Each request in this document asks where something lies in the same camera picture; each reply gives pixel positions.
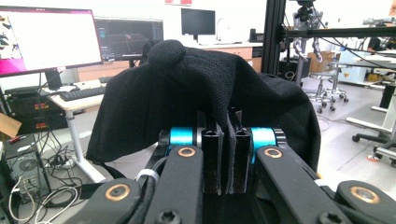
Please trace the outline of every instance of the computer monitor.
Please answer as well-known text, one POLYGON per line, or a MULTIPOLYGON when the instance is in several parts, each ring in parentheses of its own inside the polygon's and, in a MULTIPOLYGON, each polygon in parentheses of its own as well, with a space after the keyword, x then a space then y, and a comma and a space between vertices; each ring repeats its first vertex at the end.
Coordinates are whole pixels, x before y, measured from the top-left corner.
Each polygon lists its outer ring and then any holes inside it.
POLYGON ((146 43, 163 40, 163 21, 95 18, 95 25, 105 61, 140 59, 146 43))
POLYGON ((193 35, 198 41, 198 35, 216 34, 216 12, 202 9, 181 9, 181 33, 193 35))
POLYGON ((90 9, 0 7, 0 77, 45 72, 59 88, 59 69, 102 63, 90 9))

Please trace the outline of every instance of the cloth fold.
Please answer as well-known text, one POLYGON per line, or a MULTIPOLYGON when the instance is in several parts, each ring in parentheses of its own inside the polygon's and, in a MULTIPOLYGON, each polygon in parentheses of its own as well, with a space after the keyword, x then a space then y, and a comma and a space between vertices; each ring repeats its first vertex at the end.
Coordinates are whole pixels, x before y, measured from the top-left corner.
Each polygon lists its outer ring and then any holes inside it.
POLYGON ((282 129, 289 146, 317 170, 318 121, 300 87, 256 73, 237 55, 186 48, 176 40, 158 43, 147 63, 107 83, 87 159, 114 161, 157 142, 161 130, 195 127, 197 111, 213 113, 228 133, 231 107, 243 111, 244 127, 282 129))

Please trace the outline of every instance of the gray floor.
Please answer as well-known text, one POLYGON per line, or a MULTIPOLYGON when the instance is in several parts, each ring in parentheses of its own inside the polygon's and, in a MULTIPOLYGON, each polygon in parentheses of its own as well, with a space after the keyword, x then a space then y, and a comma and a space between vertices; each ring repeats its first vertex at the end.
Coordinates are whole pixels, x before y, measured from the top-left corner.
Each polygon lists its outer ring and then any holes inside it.
MULTIPOLYGON (((316 79, 304 79, 305 89, 313 90, 317 85, 318 80, 316 79)), ((325 83, 326 87, 331 85, 332 83, 330 82, 325 83)), ((377 132, 346 122, 346 117, 353 117, 382 125, 385 113, 371 109, 372 105, 379 105, 382 91, 346 84, 340 84, 339 88, 346 91, 349 102, 345 103, 337 99, 334 104, 336 107, 335 111, 324 108, 321 114, 317 114, 322 134, 318 172, 334 190, 339 181, 355 179, 375 185, 396 199, 396 168, 390 166, 389 158, 384 157, 377 162, 366 159, 367 155, 372 154, 373 147, 379 144, 364 139, 361 139, 358 143, 351 140, 352 135, 356 133, 377 135, 377 132)), ((312 104, 314 108, 318 107, 318 103, 314 102, 312 104)), ((96 115, 97 111, 77 115, 78 131, 83 148, 87 148, 96 115)), ((72 147, 67 129, 57 130, 55 133, 64 146, 69 145, 72 147)), ((110 163, 110 165, 122 170, 128 177, 134 178, 137 172, 144 168, 152 149, 153 147, 150 147, 130 157, 120 158, 117 162, 110 163)), ((106 171, 100 167, 98 169, 108 179, 111 179, 106 171)), ((74 168, 74 171, 74 174, 80 176, 84 183, 90 182, 89 178, 78 168, 74 168)), ((51 182, 52 188, 56 188, 54 186, 59 185, 60 183, 57 181, 51 182)), ((69 208, 54 223, 62 223, 67 217, 73 216, 83 204, 69 208)), ((21 208, 21 215, 29 214, 30 209, 29 204, 26 204, 21 208)))

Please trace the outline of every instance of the monitor bezel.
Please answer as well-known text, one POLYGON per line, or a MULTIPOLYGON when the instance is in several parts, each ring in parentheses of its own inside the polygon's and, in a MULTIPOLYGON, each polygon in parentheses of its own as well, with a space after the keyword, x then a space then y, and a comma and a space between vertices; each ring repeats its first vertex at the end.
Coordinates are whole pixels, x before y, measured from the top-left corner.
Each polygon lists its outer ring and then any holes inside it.
MULTIPOLYGON (((94 17, 94 22, 96 25, 97 21, 149 21, 149 22, 160 22, 162 29, 163 29, 163 20, 159 20, 159 19, 139 19, 139 18, 125 18, 125 17, 103 17, 103 16, 95 16, 94 17)), ((136 55, 136 56, 114 56, 111 58, 104 58, 104 55, 102 54, 102 59, 104 60, 104 62, 113 62, 113 61, 117 61, 117 62, 121 62, 121 61, 134 61, 134 60, 140 60, 142 58, 142 55, 136 55)))
POLYGON ((35 74, 35 73, 43 73, 46 71, 51 71, 51 70, 63 70, 63 69, 72 69, 72 68, 79 68, 79 67, 85 67, 85 66, 92 66, 92 65, 97 65, 97 64, 103 64, 103 55, 102 51, 100 50, 100 45, 99 45, 99 36, 97 33, 97 29, 94 23, 94 16, 93 16, 93 11, 91 9, 84 9, 84 8, 61 8, 61 7, 16 7, 16 6, 0 6, 0 11, 2 10, 7 10, 7 11, 12 11, 18 10, 18 11, 32 11, 32 10, 51 10, 51 11, 84 11, 84 12, 90 12, 92 16, 92 22, 94 26, 94 30, 96 33, 96 40, 98 43, 98 50, 100 54, 100 61, 98 62, 93 62, 93 63, 79 63, 79 64, 70 64, 70 65, 65 65, 65 66, 58 66, 58 67, 47 67, 47 68, 40 68, 40 69, 34 69, 34 70, 29 70, 29 71, 20 71, 20 72, 13 72, 13 73, 7 73, 7 74, 0 74, 1 77, 15 77, 15 76, 21 76, 21 75, 29 75, 29 74, 35 74))
POLYGON ((181 22, 181 34, 182 35, 215 35, 216 34, 216 10, 210 10, 210 9, 198 9, 198 8, 186 8, 182 7, 180 9, 180 22, 181 22), (185 26, 183 25, 183 11, 206 11, 206 12, 213 12, 214 14, 214 20, 213 20, 213 32, 206 32, 206 33, 188 33, 185 32, 183 29, 185 26))

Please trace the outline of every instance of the chair wheel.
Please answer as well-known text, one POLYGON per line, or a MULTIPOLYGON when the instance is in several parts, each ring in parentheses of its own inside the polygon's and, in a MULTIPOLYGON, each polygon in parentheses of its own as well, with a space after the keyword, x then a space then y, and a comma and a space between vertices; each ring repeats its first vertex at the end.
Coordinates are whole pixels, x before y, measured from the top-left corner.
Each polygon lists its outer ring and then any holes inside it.
POLYGON ((356 135, 353 135, 352 136, 352 141, 354 141, 354 142, 359 142, 361 139, 358 137, 358 136, 356 136, 356 135))
POLYGON ((383 157, 383 155, 381 155, 381 154, 378 154, 378 153, 375 153, 375 156, 377 157, 377 158, 379 158, 380 160, 382 159, 382 157, 383 157))

